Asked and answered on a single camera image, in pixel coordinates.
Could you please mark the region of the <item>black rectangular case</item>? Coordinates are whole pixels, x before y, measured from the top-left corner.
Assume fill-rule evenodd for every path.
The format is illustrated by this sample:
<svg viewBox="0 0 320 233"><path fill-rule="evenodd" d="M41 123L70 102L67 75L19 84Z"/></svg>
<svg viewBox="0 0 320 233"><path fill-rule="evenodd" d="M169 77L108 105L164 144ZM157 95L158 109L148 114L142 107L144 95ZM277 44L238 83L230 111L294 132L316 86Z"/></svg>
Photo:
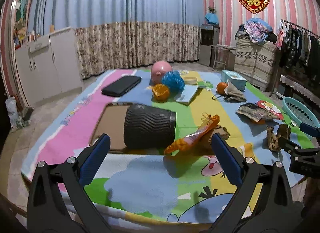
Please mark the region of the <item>black rectangular case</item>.
<svg viewBox="0 0 320 233"><path fill-rule="evenodd" d="M136 87L142 78L139 76L123 76L101 89L101 94L110 97L121 97Z"/></svg>

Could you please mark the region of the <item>grey wrapper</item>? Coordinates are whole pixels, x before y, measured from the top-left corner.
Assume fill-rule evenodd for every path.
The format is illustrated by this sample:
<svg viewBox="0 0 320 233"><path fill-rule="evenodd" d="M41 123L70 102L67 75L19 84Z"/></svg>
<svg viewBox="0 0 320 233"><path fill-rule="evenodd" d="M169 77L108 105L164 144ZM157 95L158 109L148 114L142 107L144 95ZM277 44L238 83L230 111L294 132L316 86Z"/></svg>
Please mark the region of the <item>grey wrapper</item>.
<svg viewBox="0 0 320 233"><path fill-rule="evenodd" d="M219 98L223 98L226 102L247 102L247 99L242 91L236 88L235 85L231 83L231 81L227 81L228 87L225 89L225 95L214 94L212 99L218 100Z"/></svg>

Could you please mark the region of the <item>teal plastic basket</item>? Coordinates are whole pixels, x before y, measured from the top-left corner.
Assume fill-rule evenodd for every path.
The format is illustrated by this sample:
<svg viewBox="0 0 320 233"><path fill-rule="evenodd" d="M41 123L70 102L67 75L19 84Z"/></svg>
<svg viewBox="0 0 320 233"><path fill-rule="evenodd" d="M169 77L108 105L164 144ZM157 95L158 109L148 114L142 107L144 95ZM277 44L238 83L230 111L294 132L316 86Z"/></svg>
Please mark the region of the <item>teal plastic basket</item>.
<svg viewBox="0 0 320 233"><path fill-rule="evenodd" d="M310 126L319 128L319 121L317 117L303 103L291 97L284 97L282 104L283 110L288 117L295 122L298 128L301 123L306 123Z"/></svg>

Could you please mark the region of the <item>blue plastic bag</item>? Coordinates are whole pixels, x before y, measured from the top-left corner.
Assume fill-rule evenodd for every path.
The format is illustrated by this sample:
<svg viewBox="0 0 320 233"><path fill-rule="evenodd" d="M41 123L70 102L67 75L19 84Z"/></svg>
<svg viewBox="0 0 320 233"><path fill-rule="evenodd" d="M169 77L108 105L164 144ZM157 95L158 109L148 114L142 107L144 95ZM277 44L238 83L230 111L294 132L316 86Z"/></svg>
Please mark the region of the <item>blue plastic bag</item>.
<svg viewBox="0 0 320 233"><path fill-rule="evenodd" d="M185 87L185 82L178 71L168 71L161 79L161 83L166 85L171 93L179 93Z"/></svg>

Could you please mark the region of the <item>black ribbed paper cup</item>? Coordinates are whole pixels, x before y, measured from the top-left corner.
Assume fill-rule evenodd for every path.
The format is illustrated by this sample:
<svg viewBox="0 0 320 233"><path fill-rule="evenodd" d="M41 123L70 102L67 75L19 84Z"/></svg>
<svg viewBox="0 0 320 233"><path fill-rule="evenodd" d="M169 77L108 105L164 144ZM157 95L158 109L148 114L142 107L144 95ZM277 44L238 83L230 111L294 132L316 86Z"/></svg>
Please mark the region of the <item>black ribbed paper cup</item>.
<svg viewBox="0 0 320 233"><path fill-rule="evenodd" d="M175 141L176 112L133 104L124 122L124 142L129 149L165 148Z"/></svg>

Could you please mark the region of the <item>brown cardboard sheet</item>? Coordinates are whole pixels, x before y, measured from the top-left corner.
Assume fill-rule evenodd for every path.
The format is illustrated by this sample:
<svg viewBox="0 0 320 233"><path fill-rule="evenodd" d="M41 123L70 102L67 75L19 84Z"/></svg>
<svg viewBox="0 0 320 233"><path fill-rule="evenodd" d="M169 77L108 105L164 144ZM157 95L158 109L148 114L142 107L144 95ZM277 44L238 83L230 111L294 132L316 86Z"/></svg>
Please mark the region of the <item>brown cardboard sheet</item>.
<svg viewBox="0 0 320 233"><path fill-rule="evenodd" d="M93 146L99 139L101 134L107 134L111 140L109 153L113 154L138 154L138 155L159 155L156 148L150 149L129 149L124 142L124 122L127 109L132 103L127 102L112 102L108 103L90 137L89 146Z"/></svg>

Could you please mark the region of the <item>cream round lid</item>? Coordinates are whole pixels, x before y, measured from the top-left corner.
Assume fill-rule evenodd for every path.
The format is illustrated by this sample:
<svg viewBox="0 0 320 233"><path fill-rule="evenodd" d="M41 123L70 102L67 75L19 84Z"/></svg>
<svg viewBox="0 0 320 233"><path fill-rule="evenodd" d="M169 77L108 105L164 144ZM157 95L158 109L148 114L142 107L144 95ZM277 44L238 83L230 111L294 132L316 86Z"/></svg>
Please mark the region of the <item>cream round lid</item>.
<svg viewBox="0 0 320 233"><path fill-rule="evenodd" d="M189 85L197 85L197 78L196 77L183 77L185 84Z"/></svg>

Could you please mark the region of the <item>orange peel piece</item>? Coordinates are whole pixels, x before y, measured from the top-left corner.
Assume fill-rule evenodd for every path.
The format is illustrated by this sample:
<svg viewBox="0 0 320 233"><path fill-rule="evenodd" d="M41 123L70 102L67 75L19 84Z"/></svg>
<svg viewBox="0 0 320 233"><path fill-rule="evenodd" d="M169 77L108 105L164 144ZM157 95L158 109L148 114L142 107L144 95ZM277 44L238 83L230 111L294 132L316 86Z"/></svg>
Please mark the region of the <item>orange peel piece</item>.
<svg viewBox="0 0 320 233"><path fill-rule="evenodd" d="M152 87L152 93L157 101L166 101L170 96L169 88L164 84L156 84Z"/></svg>

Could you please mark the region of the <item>orange tangerine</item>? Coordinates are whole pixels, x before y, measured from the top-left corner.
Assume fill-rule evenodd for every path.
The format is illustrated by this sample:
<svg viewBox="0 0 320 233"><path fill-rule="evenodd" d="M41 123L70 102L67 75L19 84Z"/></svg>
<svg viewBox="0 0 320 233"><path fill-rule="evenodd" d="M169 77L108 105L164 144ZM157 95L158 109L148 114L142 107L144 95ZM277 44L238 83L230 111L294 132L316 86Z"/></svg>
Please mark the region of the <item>orange tangerine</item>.
<svg viewBox="0 0 320 233"><path fill-rule="evenodd" d="M228 83L226 82L220 82L217 84L216 86L216 92L217 94L219 95L225 95L226 92L225 92L225 89L228 87Z"/></svg>

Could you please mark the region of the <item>clothes rack with garments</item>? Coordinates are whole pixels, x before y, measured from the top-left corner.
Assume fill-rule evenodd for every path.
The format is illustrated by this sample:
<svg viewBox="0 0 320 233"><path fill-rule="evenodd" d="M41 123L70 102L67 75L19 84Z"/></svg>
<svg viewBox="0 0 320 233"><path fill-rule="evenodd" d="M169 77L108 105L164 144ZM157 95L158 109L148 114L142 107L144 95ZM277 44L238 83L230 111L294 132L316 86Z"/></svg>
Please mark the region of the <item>clothes rack with garments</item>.
<svg viewBox="0 0 320 233"><path fill-rule="evenodd" d="M282 19L277 29L276 53L279 61L271 94L275 94L282 84L279 81L282 74L291 77L319 97L319 35Z"/></svg>

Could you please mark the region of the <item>brown paper scrap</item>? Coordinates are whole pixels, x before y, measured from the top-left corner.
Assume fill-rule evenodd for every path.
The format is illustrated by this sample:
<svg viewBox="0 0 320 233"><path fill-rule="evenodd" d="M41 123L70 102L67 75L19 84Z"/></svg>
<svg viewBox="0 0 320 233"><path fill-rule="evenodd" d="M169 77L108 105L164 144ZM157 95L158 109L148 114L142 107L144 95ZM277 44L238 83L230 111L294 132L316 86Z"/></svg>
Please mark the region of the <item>brown paper scrap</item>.
<svg viewBox="0 0 320 233"><path fill-rule="evenodd" d="M267 146L268 149L272 152L279 152L281 146L278 143L278 140L283 137L287 140L290 140L291 136L291 127L287 124L280 124L276 133L274 133L274 127L267 127Z"/></svg>

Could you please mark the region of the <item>orange snack wrapper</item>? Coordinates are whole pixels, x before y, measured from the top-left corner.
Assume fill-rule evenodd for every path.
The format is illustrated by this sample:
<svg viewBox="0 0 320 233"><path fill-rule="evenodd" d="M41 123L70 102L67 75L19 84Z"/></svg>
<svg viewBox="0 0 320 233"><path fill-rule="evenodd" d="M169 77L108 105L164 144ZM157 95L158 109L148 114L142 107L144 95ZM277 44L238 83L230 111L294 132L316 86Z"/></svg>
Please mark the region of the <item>orange snack wrapper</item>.
<svg viewBox="0 0 320 233"><path fill-rule="evenodd" d="M174 141L164 150L164 154L169 155L177 150L179 152L188 152L192 150L206 134L218 126L219 122L219 115L212 116L209 114L202 114L202 124L199 126L196 132Z"/></svg>

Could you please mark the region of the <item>dark printed snack packet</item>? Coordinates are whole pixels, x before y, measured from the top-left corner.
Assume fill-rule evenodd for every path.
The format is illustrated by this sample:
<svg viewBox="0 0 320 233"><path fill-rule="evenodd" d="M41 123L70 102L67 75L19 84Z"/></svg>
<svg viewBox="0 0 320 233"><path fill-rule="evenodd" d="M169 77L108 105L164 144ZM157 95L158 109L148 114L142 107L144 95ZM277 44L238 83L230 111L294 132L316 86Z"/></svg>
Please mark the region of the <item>dark printed snack packet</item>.
<svg viewBox="0 0 320 233"><path fill-rule="evenodd" d="M273 121L278 119L278 116L267 111L256 104L245 103L242 104L237 110L236 113L239 115L244 115L249 118L252 122L257 124L263 124L266 121Z"/></svg>

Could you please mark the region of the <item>blue and floral curtain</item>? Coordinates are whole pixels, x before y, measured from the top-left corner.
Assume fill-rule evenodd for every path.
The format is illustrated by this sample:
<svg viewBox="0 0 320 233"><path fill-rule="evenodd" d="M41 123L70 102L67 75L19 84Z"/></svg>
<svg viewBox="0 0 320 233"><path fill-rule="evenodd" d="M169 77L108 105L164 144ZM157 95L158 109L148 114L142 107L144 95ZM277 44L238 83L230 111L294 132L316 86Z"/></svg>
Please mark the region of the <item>blue and floral curtain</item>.
<svg viewBox="0 0 320 233"><path fill-rule="evenodd" d="M31 0L28 31L75 30L84 78L199 54L203 0Z"/></svg>

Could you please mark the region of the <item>white storage cabinet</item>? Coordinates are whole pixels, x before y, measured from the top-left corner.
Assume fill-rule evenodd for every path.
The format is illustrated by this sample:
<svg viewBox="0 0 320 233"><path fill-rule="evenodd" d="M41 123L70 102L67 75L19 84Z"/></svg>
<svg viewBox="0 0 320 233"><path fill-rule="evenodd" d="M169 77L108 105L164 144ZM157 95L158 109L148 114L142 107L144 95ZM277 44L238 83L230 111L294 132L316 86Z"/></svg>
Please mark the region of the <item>white storage cabinet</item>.
<svg viewBox="0 0 320 233"><path fill-rule="evenodd" d="M82 89L75 31L63 28L15 52L18 81L28 106Z"/></svg>

